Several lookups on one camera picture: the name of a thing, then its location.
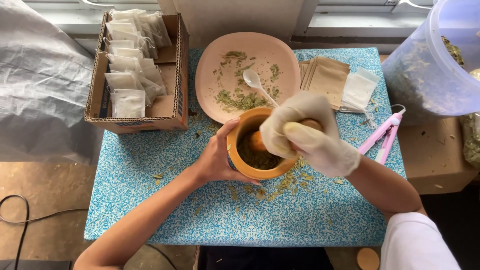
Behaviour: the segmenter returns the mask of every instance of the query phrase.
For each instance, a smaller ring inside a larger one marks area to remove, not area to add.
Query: blue speckled table
[[[97,239],[113,223],[140,202],[162,188],[200,155],[213,131],[212,123],[196,101],[195,70],[202,54],[190,50],[189,106],[197,112],[189,119],[188,131],[149,132],[116,135],[105,131],[95,183],[85,226],[85,239]],[[299,61],[317,55],[349,63],[351,72],[358,67],[381,77],[372,97],[379,103],[374,112],[379,125],[390,115],[390,104],[376,48],[295,50]],[[365,116],[337,113],[341,138],[360,146],[373,132],[360,125]],[[200,137],[196,133],[202,130]],[[367,155],[374,158],[381,142]],[[398,140],[395,140],[385,164],[405,177]],[[294,172],[314,176],[308,189],[298,184],[298,192],[287,191],[267,202],[248,194],[240,182],[210,182],[184,200],[150,238],[150,243],[176,245],[245,245],[245,246],[359,246],[380,245],[385,221],[379,210],[370,205],[346,180],[337,184],[305,166]],[[164,173],[156,184],[152,176]],[[263,181],[265,191],[275,191],[281,177]],[[237,191],[238,200],[230,189]]]

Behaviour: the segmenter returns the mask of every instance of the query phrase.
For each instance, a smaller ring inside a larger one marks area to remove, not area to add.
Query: transparent plastic bucket
[[[407,108],[402,125],[419,125],[480,110],[480,0],[438,0],[425,22],[382,64],[392,104]],[[460,48],[464,67],[441,36]]]

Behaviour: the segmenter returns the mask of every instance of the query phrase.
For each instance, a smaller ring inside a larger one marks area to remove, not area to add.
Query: mortar and pestle
[[[248,147],[250,147],[251,150],[266,151],[258,130],[260,125],[270,116],[271,113],[272,109],[269,108],[254,108],[248,110],[240,116],[239,124],[227,135],[227,145],[230,147],[228,154],[233,162],[233,165],[235,165],[239,172],[257,180],[271,179],[285,174],[291,168],[293,168],[299,157],[299,154],[297,154],[297,156],[293,159],[281,158],[277,165],[269,170],[256,169],[248,165],[240,157],[238,146],[239,142],[245,136],[249,136],[249,138],[246,139],[249,140]],[[320,131],[322,130],[321,125],[312,119],[305,119],[300,123]]]

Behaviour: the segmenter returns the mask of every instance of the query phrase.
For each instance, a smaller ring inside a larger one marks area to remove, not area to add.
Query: white sleeve
[[[435,223],[420,213],[392,216],[382,245],[380,270],[459,270]]]

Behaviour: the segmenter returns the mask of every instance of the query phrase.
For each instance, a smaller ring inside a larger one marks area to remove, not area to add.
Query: pink heat sealer
[[[402,115],[406,111],[403,105],[392,105],[393,106],[402,106],[403,109],[400,112],[394,113],[390,116],[382,125],[380,125],[375,132],[368,137],[368,139],[359,147],[360,154],[364,155],[372,146],[382,139],[385,136],[384,143],[382,147],[378,150],[375,161],[385,165],[387,160],[388,153],[392,148],[393,141],[395,140],[395,135],[398,130],[398,125],[400,125],[400,120],[402,120]]]

